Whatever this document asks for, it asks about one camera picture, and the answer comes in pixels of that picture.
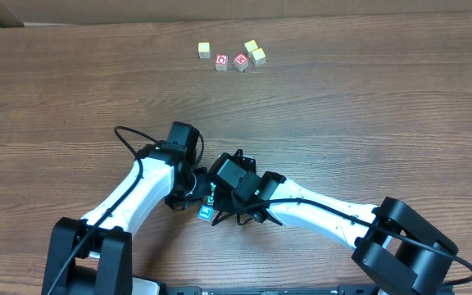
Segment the blue L wooden block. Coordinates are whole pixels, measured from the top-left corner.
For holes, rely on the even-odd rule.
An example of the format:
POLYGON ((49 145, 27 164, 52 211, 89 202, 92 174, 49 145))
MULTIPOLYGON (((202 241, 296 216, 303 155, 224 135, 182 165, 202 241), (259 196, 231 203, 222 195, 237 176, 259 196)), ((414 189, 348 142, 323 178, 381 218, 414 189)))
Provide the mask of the blue L wooden block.
POLYGON ((197 217, 201 220, 211 221, 214 208, 208 205, 201 205, 197 217))

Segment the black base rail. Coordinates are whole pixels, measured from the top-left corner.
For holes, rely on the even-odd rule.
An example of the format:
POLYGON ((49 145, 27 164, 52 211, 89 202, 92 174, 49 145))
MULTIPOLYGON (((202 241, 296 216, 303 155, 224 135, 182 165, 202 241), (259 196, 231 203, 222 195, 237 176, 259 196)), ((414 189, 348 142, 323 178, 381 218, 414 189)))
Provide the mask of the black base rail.
POLYGON ((201 288, 166 286, 163 295, 387 295, 374 284, 342 284, 325 288, 201 288))

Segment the yellow wooden block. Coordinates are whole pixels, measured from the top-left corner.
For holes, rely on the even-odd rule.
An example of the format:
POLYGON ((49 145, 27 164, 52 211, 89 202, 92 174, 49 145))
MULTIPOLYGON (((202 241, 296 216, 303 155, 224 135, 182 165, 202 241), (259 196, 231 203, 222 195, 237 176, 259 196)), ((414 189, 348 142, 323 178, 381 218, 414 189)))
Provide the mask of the yellow wooden block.
POLYGON ((247 41, 244 44, 245 52, 247 55, 250 55, 253 51, 257 50, 259 47, 254 39, 247 41))
POLYGON ((211 45, 208 42, 200 42, 197 45, 198 56, 200 59, 211 58, 211 45))
POLYGON ((262 66, 266 63, 265 51, 262 48, 253 50, 251 55, 255 66, 262 66))

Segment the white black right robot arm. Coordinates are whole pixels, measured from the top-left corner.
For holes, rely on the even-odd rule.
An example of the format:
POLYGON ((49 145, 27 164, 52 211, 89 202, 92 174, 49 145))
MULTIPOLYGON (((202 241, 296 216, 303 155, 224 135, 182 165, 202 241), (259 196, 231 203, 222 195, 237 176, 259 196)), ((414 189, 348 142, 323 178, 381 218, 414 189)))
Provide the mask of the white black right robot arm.
POLYGON ((352 250, 381 294, 435 294, 458 253, 454 242, 404 202, 355 204, 305 189, 285 176, 256 174, 253 159, 218 157, 208 172, 216 223, 247 216, 309 229, 352 250))

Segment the yellow wooden block far left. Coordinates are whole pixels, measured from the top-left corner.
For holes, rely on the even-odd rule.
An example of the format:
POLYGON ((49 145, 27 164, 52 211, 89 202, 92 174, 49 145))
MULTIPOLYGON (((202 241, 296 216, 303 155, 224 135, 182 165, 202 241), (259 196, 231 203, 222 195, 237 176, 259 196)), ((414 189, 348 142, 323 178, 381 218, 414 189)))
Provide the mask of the yellow wooden block far left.
POLYGON ((208 42, 200 42, 197 45, 198 56, 200 59, 211 58, 211 45, 208 42))

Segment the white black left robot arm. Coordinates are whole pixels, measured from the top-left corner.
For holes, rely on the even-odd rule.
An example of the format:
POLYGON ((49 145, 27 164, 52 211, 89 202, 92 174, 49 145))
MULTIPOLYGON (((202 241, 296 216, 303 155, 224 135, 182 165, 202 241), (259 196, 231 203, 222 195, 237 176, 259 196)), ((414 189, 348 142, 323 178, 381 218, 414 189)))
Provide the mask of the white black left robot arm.
POLYGON ((203 148, 200 131, 176 121, 166 139, 134 151, 131 171, 100 205, 53 227, 42 292, 163 294, 163 283, 133 274, 132 243, 159 202, 183 211, 210 194, 203 148))

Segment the red O wooden block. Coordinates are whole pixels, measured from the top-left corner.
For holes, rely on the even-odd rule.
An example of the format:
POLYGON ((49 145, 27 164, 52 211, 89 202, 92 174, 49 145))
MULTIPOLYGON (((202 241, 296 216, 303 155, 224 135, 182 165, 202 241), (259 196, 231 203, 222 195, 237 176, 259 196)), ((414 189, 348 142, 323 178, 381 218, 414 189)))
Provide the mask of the red O wooden block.
POLYGON ((228 56, 223 54, 217 54, 215 58, 215 69, 218 71, 227 71, 228 69, 228 56))

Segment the yellow wooden block top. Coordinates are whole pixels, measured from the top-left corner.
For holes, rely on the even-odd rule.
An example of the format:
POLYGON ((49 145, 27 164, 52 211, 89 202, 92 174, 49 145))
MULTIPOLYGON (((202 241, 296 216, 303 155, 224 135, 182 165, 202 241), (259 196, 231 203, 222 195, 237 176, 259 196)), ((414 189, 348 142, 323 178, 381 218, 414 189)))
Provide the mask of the yellow wooden block top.
POLYGON ((244 44, 245 52, 247 55, 250 55, 253 51, 257 50, 259 47, 254 39, 247 41, 244 44))

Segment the green B wooden block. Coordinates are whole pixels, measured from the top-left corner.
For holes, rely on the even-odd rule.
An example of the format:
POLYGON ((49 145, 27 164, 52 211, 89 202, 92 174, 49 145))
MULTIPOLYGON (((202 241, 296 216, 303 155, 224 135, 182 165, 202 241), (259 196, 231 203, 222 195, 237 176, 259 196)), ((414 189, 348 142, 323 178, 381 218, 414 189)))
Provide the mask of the green B wooden block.
POLYGON ((209 196, 209 197, 207 198, 206 203, 207 203, 208 205, 213 205, 213 204, 214 204, 214 201, 215 201, 214 196, 211 195, 211 196, 209 196))

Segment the red M wooden block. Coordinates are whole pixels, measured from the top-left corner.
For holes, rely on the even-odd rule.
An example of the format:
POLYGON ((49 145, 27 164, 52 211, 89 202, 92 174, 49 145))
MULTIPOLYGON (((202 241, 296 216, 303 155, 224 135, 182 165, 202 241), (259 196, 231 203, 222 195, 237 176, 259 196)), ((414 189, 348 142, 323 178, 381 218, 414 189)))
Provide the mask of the red M wooden block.
POLYGON ((244 72, 249 65, 249 58, 246 54, 240 52, 234 57, 234 67, 240 72, 244 72))

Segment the yellow wooden block right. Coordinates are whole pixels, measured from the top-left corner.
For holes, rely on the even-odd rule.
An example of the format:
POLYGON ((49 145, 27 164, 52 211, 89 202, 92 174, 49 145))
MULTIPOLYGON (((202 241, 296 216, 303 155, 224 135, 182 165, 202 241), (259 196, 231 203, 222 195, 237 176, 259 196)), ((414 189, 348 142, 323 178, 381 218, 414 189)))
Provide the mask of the yellow wooden block right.
POLYGON ((253 50, 251 55, 255 66, 262 66, 266 63, 265 51, 262 48, 253 50))

